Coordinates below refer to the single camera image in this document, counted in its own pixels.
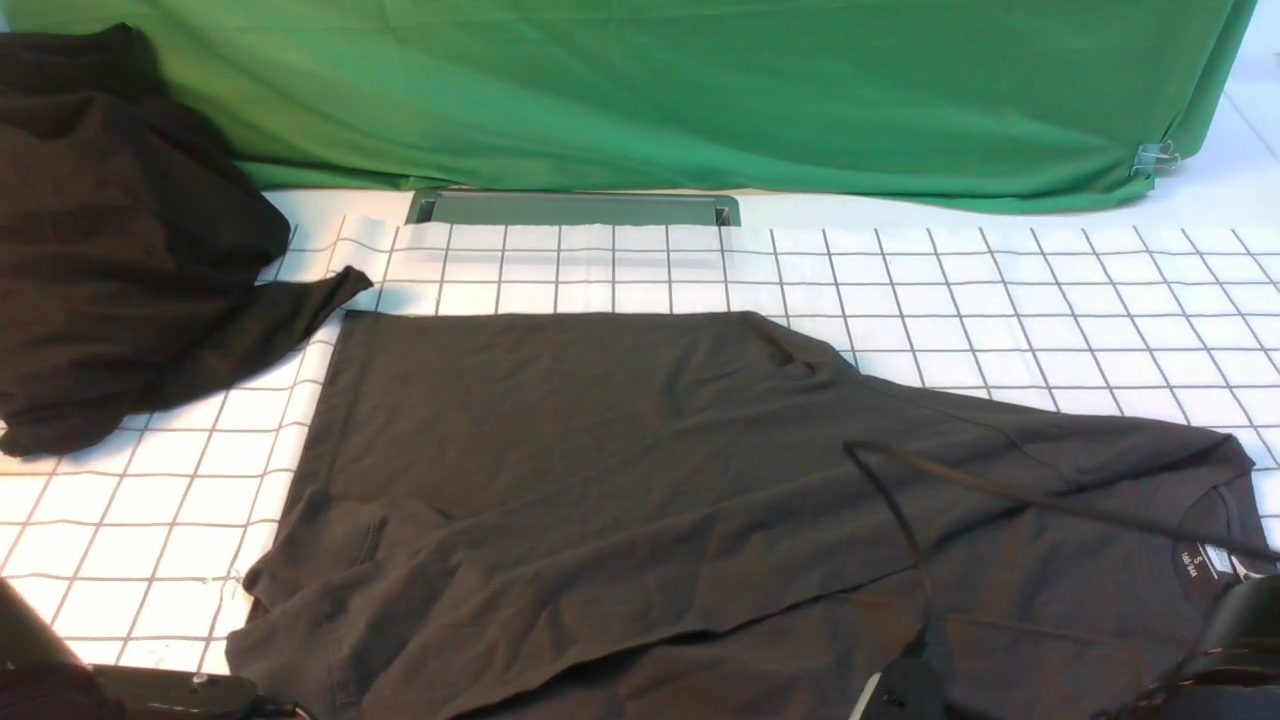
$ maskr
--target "green backdrop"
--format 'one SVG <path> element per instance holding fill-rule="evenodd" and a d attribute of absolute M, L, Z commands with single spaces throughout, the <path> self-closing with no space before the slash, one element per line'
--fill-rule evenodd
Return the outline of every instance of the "green backdrop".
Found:
<path fill-rule="evenodd" d="M 995 211 L 1152 187 L 1256 0 L 0 0 L 155 45 L 264 187 L 756 187 Z"/>

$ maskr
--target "clothing label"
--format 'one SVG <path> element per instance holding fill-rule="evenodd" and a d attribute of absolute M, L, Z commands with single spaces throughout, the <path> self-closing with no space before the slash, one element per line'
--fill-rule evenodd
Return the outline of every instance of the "clothing label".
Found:
<path fill-rule="evenodd" d="M 1215 570 L 1219 573 L 1235 571 L 1235 568 L 1231 565 L 1230 552 L 1212 544 L 1202 544 L 1201 548 L 1204 551 L 1204 557 L 1208 557 L 1208 561 L 1213 565 Z"/>
<path fill-rule="evenodd" d="M 1187 588 L 1187 592 L 1192 597 L 1203 602 L 1206 607 L 1212 605 L 1224 588 L 1240 582 L 1235 575 L 1235 570 L 1230 566 L 1230 560 L 1228 560 L 1228 569 L 1220 571 L 1217 564 L 1211 557 L 1211 552 L 1203 544 L 1193 542 L 1178 543 L 1174 548 L 1174 556 L 1175 562 L 1181 569 L 1183 587 Z"/>

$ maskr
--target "wire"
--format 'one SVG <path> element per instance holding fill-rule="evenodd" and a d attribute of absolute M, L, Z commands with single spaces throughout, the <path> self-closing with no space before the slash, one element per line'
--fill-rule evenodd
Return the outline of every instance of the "wire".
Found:
<path fill-rule="evenodd" d="M 897 503 L 897 498 L 893 497 L 893 492 L 888 489 L 884 480 L 858 455 L 856 443 L 846 442 L 845 455 L 867 475 L 867 479 L 870 480 L 876 491 L 884 498 L 884 505 L 888 505 L 888 511 L 893 514 L 893 520 L 897 521 L 897 527 L 902 532 L 902 538 L 906 539 L 906 550 L 911 553 L 911 564 L 915 565 L 915 570 L 920 574 L 920 591 L 924 594 L 924 606 L 920 610 L 920 629 L 915 634 L 915 638 L 904 648 L 902 653 L 911 657 L 923 657 L 929 637 L 929 626 L 933 624 L 933 578 L 929 577 L 925 552 L 920 548 L 920 541 L 915 537 L 915 529 L 911 528 L 911 521 L 906 519 L 902 506 Z"/>
<path fill-rule="evenodd" d="M 883 442 L 846 441 L 845 454 L 849 455 L 851 459 L 854 459 L 854 464 L 858 465 L 858 468 L 864 473 L 868 471 L 867 465 L 858 457 L 858 451 L 883 455 L 909 468 L 913 468 L 922 473 L 928 473 L 938 479 L 955 483 L 957 486 L 969 488 L 975 492 L 995 495 L 998 497 L 1004 497 L 1006 500 L 1014 500 L 1018 502 L 1023 502 L 1025 505 L 1032 505 L 1034 507 L 1042 507 L 1044 510 L 1053 510 L 1055 512 L 1074 515 L 1076 518 L 1093 520 L 1096 523 L 1103 523 L 1107 525 L 1119 525 L 1123 528 L 1129 528 L 1132 530 L 1138 530 L 1152 536 L 1162 536 L 1169 539 L 1212 544 L 1222 550 L 1230 551 L 1235 555 L 1239 555 L 1242 557 L 1252 557 L 1254 560 L 1270 560 L 1272 562 L 1280 562 L 1280 552 L 1276 552 L 1271 548 L 1263 548 L 1248 542 L 1243 542 L 1228 536 L 1217 536 L 1212 533 L 1192 533 L 1181 528 L 1178 528 L 1175 525 L 1160 523 L 1149 518 L 1129 515 L 1125 512 L 1115 512 L 1100 507 L 1085 507 L 1083 505 L 1065 501 L 1057 497 L 1039 496 L 1036 495 L 1033 491 L 1024 489 L 1016 486 L 1001 483 L 988 478 L 979 478 L 975 475 L 970 475 L 968 473 L 961 473 L 959 470 L 952 470 L 951 468 L 938 465 L 932 460 L 925 460 L 919 455 L 908 452 L 905 450 L 901 450 L 899 447 Z M 877 484 L 877 489 L 881 489 L 881 487 L 883 486 L 883 483 L 881 483 L 878 478 L 873 479 L 872 482 Z M 886 492 L 888 492 L 887 487 L 884 487 L 881 491 L 881 495 L 884 495 Z M 893 502 L 890 506 L 890 510 L 893 510 L 893 506 L 896 505 L 897 503 Z M 900 514 L 901 514 L 901 507 L 899 507 L 895 511 L 895 516 Z"/>

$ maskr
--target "white grid surface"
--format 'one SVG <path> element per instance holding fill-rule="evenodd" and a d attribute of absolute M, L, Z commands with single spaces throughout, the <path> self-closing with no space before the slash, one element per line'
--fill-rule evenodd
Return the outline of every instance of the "white grid surface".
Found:
<path fill-rule="evenodd" d="M 344 265 L 407 315 L 754 310 L 869 374 L 1234 433 L 1280 541 L 1280 232 L 300 224 L 264 279 Z M 275 368 L 100 447 L 0 459 L 0 574 L 90 662 L 224 673 L 340 318 Z"/>

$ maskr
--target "black t-shirt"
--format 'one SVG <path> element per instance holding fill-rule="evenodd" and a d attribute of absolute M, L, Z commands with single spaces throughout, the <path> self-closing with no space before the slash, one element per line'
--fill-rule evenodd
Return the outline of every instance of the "black t-shirt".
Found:
<path fill-rule="evenodd" d="M 920 612 L 846 439 L 1262 542 L 1230 436 L 899 386 L 758 315 L 352 314 L 232 669 L 324 719 L 845 720 Z M 1190 647 L 1174 543 L 873 464 L 956 700 L 1076 720 Z"/>

